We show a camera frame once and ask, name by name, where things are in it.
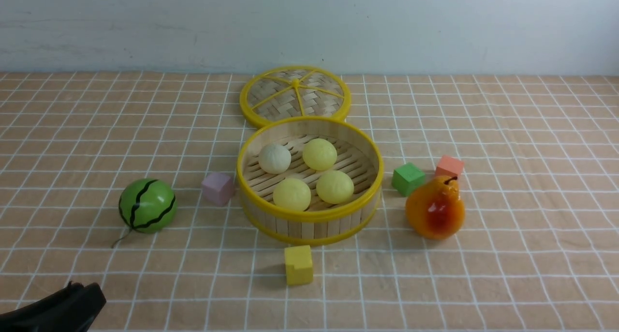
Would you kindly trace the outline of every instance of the pink block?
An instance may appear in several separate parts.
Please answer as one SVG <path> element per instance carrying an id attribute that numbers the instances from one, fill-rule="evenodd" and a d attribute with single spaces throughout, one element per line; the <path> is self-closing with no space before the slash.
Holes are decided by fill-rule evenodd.
<path id="1" fill-rule="evenodd" d="M 210 173 L 202 181 L 202 194 L 213 204 L 224 206 L 234 195 L 234 181 L 224 173 Z"/>

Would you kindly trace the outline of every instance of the watermelon stem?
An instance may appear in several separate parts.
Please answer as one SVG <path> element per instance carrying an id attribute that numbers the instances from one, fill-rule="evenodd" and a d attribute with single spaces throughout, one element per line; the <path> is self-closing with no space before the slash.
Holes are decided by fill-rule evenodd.
<path id="1" fill-rule="evenodd" d="M 123 236 L 121 237 L 121 239 L 118 239 L 117 241 L 115 241 L 115 242 L 112 244 L 112 246 L 110 246 L 110 248 L 115 248 L 115 246 L 117 245 L 117 243 L 119 243 L 121 240 L 125 239 L 126 237 L 128 237 L 128 235 L 130 235 L 130 234 L 131 234 L 131 231 L 133 231 L 133 229 L 132 229 L 132 228 L 129 228 L 128 233 L 126 233 L 125 235 L 123 235 Z"/>

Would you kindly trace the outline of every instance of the yellow steamed bun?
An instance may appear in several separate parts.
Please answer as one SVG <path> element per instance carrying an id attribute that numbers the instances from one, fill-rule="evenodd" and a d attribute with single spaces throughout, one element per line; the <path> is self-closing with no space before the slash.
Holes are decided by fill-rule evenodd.
<path id="1" fill-rule="evenodd" d="M 337 159 L 336 147 L 322 138 L 314 138 L 303 147 L 303 162 L 316 171 L 331 168 Z"/>
<path id="2" fill-rule="evenodd" d="M 329 204 L 345 202 L 350 199 L 353 192 L 353 181 L 342 171 L 327 171 L 316 182 L 316 193 L 320 199 Z"/>
<path id="3" fill-rule="evenodd" d="M 286 178 L 273 191 L 273 203 L 288 210 L 305 211 L 310 201 L 310 187 L 296 178 Z"/>

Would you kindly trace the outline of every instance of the toy pear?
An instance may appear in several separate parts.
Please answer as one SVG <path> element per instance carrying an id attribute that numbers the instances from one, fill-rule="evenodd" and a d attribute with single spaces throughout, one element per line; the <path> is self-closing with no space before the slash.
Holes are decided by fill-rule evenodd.
<path id="1" fill-rule="evenodd" d="M 436 176 L 406 199 L 406 217 L 422 237 L 444 240 L 464 223 L 464 202 L 460 199 L 457 177 Z"/>

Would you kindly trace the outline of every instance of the green block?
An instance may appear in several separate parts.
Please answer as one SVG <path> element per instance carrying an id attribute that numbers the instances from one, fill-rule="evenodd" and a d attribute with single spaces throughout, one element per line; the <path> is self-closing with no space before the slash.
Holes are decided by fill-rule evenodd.
<path id="1" fill-rule="evenodd" d="M 391 186 L 402 196 L 408 197 L 425 183 L 425 173 L 412 163 L 406 163 L 393 170 Z"/>

